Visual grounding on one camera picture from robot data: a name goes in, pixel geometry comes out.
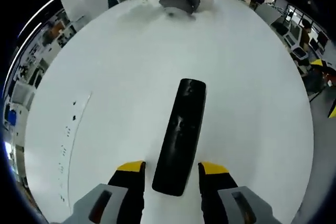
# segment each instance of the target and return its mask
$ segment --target desk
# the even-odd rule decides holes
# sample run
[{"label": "desk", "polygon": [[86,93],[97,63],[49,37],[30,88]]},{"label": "desk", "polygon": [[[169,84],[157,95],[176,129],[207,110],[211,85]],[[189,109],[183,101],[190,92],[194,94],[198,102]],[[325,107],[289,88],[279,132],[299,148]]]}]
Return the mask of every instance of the desk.
[{"label": "desk", "polygon": [[[63,221],[118,166],[142,159],[143,223],[203,223],[197,172],[203,160],[226,166],[238,185],[272,205],[282,223],[293,219],[313,157],[299,72],[274,32],[243,3],[215,0],[211,12],[194,17],[174,19],[128,0],[60,51],[37,90],[26,129],[27,180],[48,221]],[[182,197],[171,197],[153,191],[151,182],[182,78],[204,81],[207,97],[190,179]],[[83,107],[74,113],[82,115],[63,201],[60,142],[77,99]]]}]

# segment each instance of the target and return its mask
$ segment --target ceiling light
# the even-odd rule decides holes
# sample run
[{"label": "ceiling light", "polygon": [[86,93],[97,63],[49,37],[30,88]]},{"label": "ceiling light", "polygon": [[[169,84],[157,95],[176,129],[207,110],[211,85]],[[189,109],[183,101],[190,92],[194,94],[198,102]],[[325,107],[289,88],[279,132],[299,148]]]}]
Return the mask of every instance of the ceiling light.
[{"label": "ceiling light", "polygon": [[28,26],[28,24],[44,9],[46,8],[49,4],[51,4],[54,0],[50,0],[48,1],[44,6],[42,6],[29,20],[28,22],[25,24],[25,26],[22,28],[21,32],[19,33],[18,37],[20,36],[20,34],[23,32],[23,30]]},{"label": "ceiling light", "polygon": [[7,84],[7,81],[8,81],[8,78],[9,78],[9,75],[11,74],[11,71],[12,71],[12,68],[17,60],[17,57],[19,56],[21,50],[23,49],[23,47],[26,45],[26,43],[29,41],[30,37],[34,34],[34,32],[38,29],[38,27],[42,25],[42,23],[39,23],[35,28],[34,30],[28,35],[28,37],[26,38],[26,40],[22,43],[22,45],[20,46],[19,50],[17,51],[13,61],[12,61],[12,64],[10,65],[9,67],[9,70],[8,70],[8,73],[7,73],[7,76],[6,76],[6,79],[5,79],[5,84],[4,84],[4,89],[3,89],[3,95],[5,95],[5,87],[6,87],[6,84]]}]

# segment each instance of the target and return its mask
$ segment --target black remote control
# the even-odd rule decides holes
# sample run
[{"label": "black remote control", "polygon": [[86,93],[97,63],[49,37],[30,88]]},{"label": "black remote control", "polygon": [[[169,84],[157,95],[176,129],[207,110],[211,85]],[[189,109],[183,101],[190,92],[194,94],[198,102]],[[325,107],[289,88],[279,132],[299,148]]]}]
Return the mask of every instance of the black remote control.
[{"label": "black remote control", "polygon": [[182,79],[157,162],[152,188],[181,196],[197,148],[205,105],[205,83]]}]

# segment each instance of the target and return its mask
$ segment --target gray floor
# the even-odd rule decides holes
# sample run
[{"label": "gray floor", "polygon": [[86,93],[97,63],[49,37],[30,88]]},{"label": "gray floor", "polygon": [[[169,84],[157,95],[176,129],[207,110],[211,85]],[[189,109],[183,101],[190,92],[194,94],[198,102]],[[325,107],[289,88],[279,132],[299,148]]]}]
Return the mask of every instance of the gray floor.
[{"label": "gray floor", "polygon": [[300,210],[292,224],[307,224],[318,211],[336,174],[336,118],[327,118],[336,89],[325,89],[311,103],[314,156],[311,175]]}]

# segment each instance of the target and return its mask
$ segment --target white table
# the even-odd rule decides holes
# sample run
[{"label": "white table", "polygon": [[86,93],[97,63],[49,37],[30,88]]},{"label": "white table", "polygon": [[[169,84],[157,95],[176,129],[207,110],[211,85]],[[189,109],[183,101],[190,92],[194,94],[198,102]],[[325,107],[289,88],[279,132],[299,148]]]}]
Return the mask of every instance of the white table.
[{"label": "white table", "polygon": [[[211,12],[194,17],[170,18],[129,0],[85,26],[53,61],[32,104],[25,146],[28,184],[49,221],[63,221],[118,166],[142,159],[142,223],[203,223],[198,161],[226,166],[281,222],[292,220],[313,157],[299,72],[277,35],[239,1],[215,0]],[[151,182],[182,78],[204,81],[207,97],[189,182],[182,197],[171,197]],[[60,145],[71,123],[78,130],[60,178]]]}]

